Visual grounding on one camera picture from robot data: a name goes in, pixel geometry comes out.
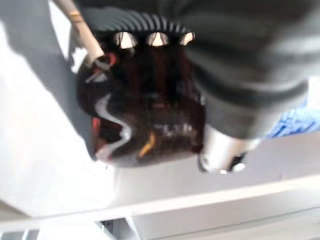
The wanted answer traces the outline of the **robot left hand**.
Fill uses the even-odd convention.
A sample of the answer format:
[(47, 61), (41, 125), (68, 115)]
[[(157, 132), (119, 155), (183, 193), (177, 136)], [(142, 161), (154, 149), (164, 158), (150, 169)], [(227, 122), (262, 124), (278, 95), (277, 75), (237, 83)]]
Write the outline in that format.
[(94, 155), (118, 168), (198, 158), (241, 169), (267, 138), (320, 130), (317, 0), (78, 0), (103, 54), (77, 95)]

